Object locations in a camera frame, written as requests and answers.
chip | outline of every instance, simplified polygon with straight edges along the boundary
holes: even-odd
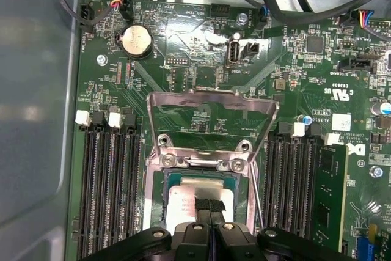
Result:
[[[285,90],[287,86],[287,81],[284,79],[277,79],[274,87],[276,90]]]
[[[323,53],[323,37],[308,36],[307,52]]]
[[[330,211],[323,204],[319,204],[318,211],[316,213],[319,223],[324,227],[329,227],[330,223]]]

internal usb port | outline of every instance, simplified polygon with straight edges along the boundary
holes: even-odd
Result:
[[[228,61],[234,64],[239,61],[240,44],[238,41],[230,41],[228,45]]]

metal socket lever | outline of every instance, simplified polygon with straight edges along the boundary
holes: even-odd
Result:
[[[187,93],[167,93],[167,92],[151,92],[147,96],[147,109],[151,125],[153,146],[156,155],[160,156],[161,150],[159,148],[158,134],[155,127],[155,115],[153,108],[157,106],[187,106],[198,107],[205,102],[220,103],[225,109],[242,110],[242,111],[257,111],[266,114],[268,118],[263,124],[259,132],[257,143],[254,152],[249,153],[248,162],[252,163],[259,153],[267,134],[276,119],[279,104],[274,100],[244,98],[239,92],[232,91],[196,91],[190,89]]]

green circuit board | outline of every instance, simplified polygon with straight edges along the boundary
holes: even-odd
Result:
[[[109,1],[87,0],[87,3],[98,13]],[[136,197],[130,235],[142,230],[145,222],[145,162],[153,147],[147,96],[150,92],[190,90],[230,91],[246,98],[278,102],[279,111],[271,131],[279,123],[292,126],[302,116],[311,117],[313,124],[321,126],[318,148],[323,155],[332,154],[328,155],[330,172],[316,173],[314,211],[322,214],[323,219],[317,218],[312,224],[313,240],[341,250],[343,239],[348,244],[347,255],[355,257],[356,239],[368,233],[369,224],[391,231],[391,122],[371,110],[374,104],[391,99],[390,44],[357,26],[341,26],[338,18],[291,28],[267,17],[261,28],[256,9],[222,6],[216,13],[214,5],[150,1],[134,1],[130,7],[131,23],[142,25],[151,33],[153,51],[139,60],[123,52],[116,33],[130,23],[115,9],[93,32],[82,33],[76,94],[77,110],[103,112],[106,117],[117,111],[137,117],[134,131],[138,140],[137,170],[133,171],[137,178]],[[240,13],[248,16],[245,25],[237,23]],[[371,20],[370,26],[388,32],[390,22]],[[227,40],[237,32],[241,51],[249,42],[259,48],[255,55],[242,55],[238,62],[228,64]],[[98,56],[107,59],[104,65],[97,63]],[[369,63],[345,70],[341,61],[349,58]],[[176,147],[233,150],[242,139],[256,144],[265,117],[256,111],[232,111],[217,103],[205,103],[197,109],[157,107],[155,122],[156,132],[168,134]],[[339,145],[324,147],[320,142],[327,134],[339,134]],[[75,125],[67,260],[83,255],[78,253],[80,211],[84,205],[81,198],[86,189],[94,189],[83,188],[86,144],[84,132]],[[262,183],[267,180],[263,172],[267,146],[266,142],[257,155],[261,198],[265,194]],[[381,169],[380,177],[373,176],[374,167]],[[123,173],[122,185],[126,185],[130,173]],[[164,174],[155,175],[150,225],[161,226],[164,201],[158,198],[163,194]],[[240,185],[249,189],[248,178]],[[243,195],[238,197],[242,210],[236,211],[236,220],[244,221],[247,199]],[[327,203],[342,206],[332,212],[319,208]],[[322,233],[318,228],[321,226],[327,226],[329,234]]]

screw hole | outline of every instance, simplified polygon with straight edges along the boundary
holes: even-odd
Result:
[[[241,148],[243,151],[247,151],[247,150],[249,150],[250,146],[247,143],[243,143]]]
[[[160,139],[160,144],[162,144],[162,145],[166,145],[167,142],[168,142],[168,140],[167,140],[166,137],[162,137],[162,138]]]

